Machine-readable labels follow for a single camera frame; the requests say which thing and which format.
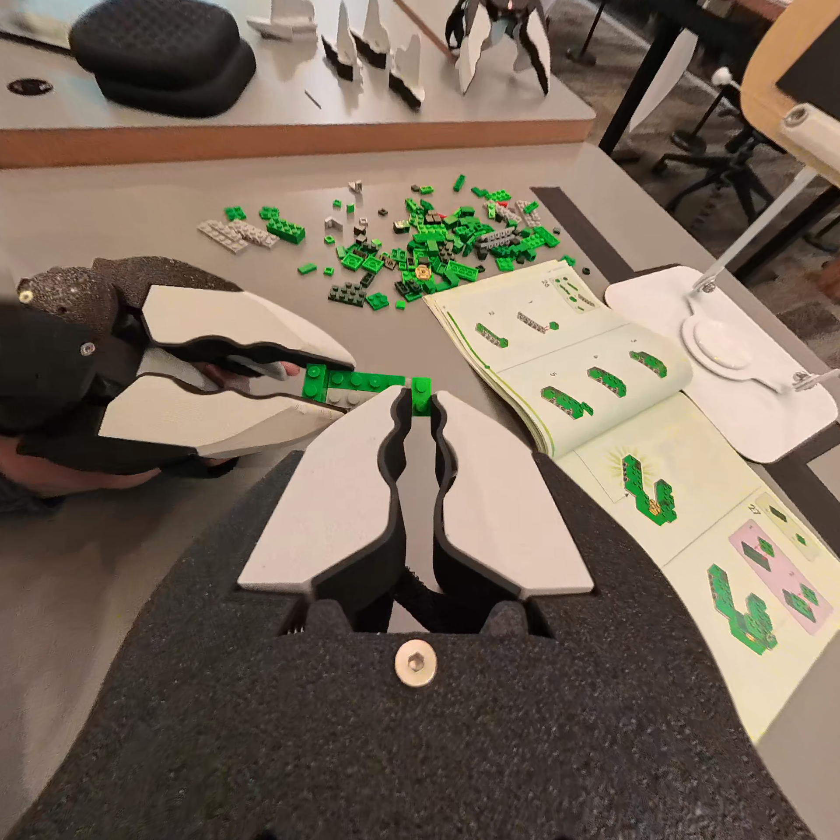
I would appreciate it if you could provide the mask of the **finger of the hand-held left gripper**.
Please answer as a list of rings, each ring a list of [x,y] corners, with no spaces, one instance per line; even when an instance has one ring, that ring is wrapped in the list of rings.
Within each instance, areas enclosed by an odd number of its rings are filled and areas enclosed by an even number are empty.
[[[222,458],[298,443],[344,415],[341,407],[294,395],[198,392],[169,376],[145,374],[110,402],[98,435]]]
[[[332,336],[246,291],[152,286],[141,315],[152,344],[184,361],[355,368],[353,356]]]

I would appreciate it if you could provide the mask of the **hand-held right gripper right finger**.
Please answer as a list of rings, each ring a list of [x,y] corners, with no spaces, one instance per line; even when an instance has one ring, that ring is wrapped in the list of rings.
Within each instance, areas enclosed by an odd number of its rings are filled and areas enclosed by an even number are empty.
[[[455,599],[583,594],[594,582],[536,454],[450,392],[430,401],[434,576]]]

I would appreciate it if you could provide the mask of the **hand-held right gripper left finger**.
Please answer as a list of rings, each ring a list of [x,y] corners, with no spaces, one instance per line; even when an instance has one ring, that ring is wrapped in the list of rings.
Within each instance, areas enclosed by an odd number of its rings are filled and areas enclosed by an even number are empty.
[[[413,419],[392,385],[344,414],[306,448],[238,586],[304,596],[383,596],[405,566],[396,482]]]

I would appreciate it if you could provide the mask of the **green grey brick assembly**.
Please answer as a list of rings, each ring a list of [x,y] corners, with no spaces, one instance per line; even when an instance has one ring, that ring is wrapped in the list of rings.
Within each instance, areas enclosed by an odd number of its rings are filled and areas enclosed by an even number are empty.
[[[411,380],[401,375],[345,371],[324,363],[310,364],[303,375],[301,396],[349,411],[394,385],[410,387]]]

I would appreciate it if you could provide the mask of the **grey desk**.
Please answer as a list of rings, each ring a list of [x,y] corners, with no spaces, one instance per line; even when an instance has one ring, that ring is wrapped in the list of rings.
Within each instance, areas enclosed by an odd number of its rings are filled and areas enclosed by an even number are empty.
[[[171,256],[312,320],[367,371],[425,375],[523,428],[424,307],[332,308],[322,220],[360,178],[369,216],[409,185],[552,187],[564,246],[593,269],[708,253],[596,147],[450,150],[2,171],[17,277]],[[207,219],[272,216],[294,245],[237,255]],[[235,591],[299,455],[216,480],[160,478],[2,519],[2,834],[12,838],[838,838],[838,639],[754,748],[676,597],[573,497],[604,593],[542,602],[547,637],[434,634],[439,672],[402,685],[402,635]]]

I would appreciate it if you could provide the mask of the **wood-edged neighbouring desk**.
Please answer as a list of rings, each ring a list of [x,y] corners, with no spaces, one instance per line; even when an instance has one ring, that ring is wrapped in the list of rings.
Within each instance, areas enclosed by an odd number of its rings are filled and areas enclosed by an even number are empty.
[[[415,112],[389,88],[389,73],[363,63],[360,85],[339,79],[319,38],[261,38],[247,17],[269,2],[219,2],[252,45],[256,73],[236,104],[208,119],[177,119],[103,97],[93,75],[68,54],[2,38],[2,168],[125,165],[290,155],[425,151],[579,143],[595,112],[561,80],[544,96],[533,70],[516,72],[509,39],[491,47],[466,93],[443,41],[452,2],[430,2],[427,26],[404,2],[380,2],[394,47],[422,42],[425,99]],[[6,85],[48,80],[54,90],[25,98]]]

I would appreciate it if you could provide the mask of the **person's left hand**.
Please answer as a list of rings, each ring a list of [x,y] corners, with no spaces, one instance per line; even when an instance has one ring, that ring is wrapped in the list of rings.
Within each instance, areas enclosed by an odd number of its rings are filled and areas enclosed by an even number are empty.
[[[56,465],[44,458],[18,453],[18,439],[1,437],[1,484],[8,482],[41,498],[71,497],[97,490],[127,490],[160,475],[160,468],[135,475],[111,475]]]

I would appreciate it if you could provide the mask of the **grey brick plate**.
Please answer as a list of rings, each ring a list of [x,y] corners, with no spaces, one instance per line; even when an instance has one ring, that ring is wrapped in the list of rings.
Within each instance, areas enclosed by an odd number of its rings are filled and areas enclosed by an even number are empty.
[[[264,228],[252,225],[244,219],[231,220],[227,228],[236,239],[249,245],[272,249],[280,241],[277,236],[270,234]]]
[[[249,243],[231,228],[230,225],[224,224],[216,219],[207,219],[201,222],[196,226],[196,230],[234,255],[237,255],[249,246]]]

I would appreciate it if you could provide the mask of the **building instruction booklet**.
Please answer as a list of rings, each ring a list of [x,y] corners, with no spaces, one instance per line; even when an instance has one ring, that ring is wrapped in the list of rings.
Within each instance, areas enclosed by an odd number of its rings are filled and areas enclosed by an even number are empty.
[[[538,451],[676,584],[760,740],[838,632],[838,562],[682,392],[687,354],[565,262],[426,304]]]

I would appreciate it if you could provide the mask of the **pile of green bricks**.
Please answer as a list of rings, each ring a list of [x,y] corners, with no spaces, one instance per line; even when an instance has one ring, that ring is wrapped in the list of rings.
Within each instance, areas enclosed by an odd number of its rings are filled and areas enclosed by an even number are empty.
[[[466,178],[453,184],[456,205],[439,210],[431,201],[431,185],[410,186],[394,212],[377,207],[374,216],[362,214],[361,201],[332,201],[324,220],[323,244],[327,261],[306,262],[298,273],[321,271],[333,284],[345,281],[366,286],[361,308],[374,312],[410,303],[480,280],[495,270],[506,274],[529,267],[547,256],[573,267],[575,258],[561,254],[562,228],[550,222],[536,199],[515,199],[503,189],[471,186]]]

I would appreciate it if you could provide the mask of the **black foam pads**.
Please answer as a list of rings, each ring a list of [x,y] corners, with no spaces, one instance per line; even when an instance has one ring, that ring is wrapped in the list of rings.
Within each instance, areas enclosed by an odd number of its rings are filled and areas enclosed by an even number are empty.
[[[256,73],[234,16],[207,2],[101,2],[79,16],[68,43],[105,99],[180,119],[230,110]]]

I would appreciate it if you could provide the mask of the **spare black white gripper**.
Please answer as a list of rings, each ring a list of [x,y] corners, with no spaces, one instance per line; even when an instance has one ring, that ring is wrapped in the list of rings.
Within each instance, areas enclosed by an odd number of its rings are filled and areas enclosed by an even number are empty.
[[[457,55],[458,84],[469,89],[482,54],[509,37],[518,48],[513,69],[533,69],[544,96],[550,92],[551,48],[542,1],[461,1],[445,27],[447,48]]]

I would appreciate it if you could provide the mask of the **black swivel chair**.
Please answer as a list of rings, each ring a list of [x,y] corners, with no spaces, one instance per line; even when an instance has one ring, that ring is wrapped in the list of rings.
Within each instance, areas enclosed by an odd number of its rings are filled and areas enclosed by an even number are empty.
[[[724,187],[730,187],[738,198],[745,217],[752,222],[760,215],[760,210],[755,206],[753,199],[758,197],[763,201],[762,209],[769,207],[774,200],[774,196],[751,167],[753,153],[761,145],[767,146],[778,154],[785,154],[785,152],[744,118],[738,83],[729,82],[724,85],[722,82],[715,82],[715,86],[720,89],[716,103],[725,100],[735,108],[736,115],[742,124],[740,131],[725,144],[724,151],[719,154],[667,153],[654,164],[651,172],[654,175],[662,175],[668,163],[674,162],[704,170],[706,173],[703,178],[678,192],[667,202],[664,209],[670,214],[676,212],[686,197],[706,187],[714,187],[714,193],[719,193]]]

